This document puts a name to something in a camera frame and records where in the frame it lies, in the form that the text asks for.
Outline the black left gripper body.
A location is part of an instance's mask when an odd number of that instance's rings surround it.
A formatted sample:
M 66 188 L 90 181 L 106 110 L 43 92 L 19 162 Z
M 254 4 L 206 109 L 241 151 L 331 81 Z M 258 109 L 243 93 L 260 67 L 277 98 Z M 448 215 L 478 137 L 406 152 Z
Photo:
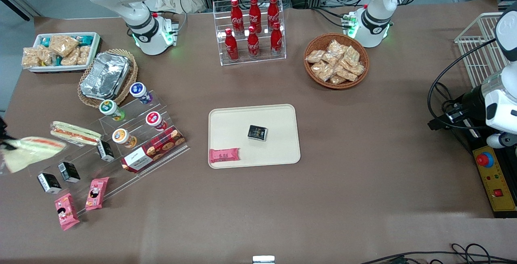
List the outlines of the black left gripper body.
M 487 129 L 485 123 L 485 100 L 481 87 L 471 89 L 444 106 L 444 128 Z

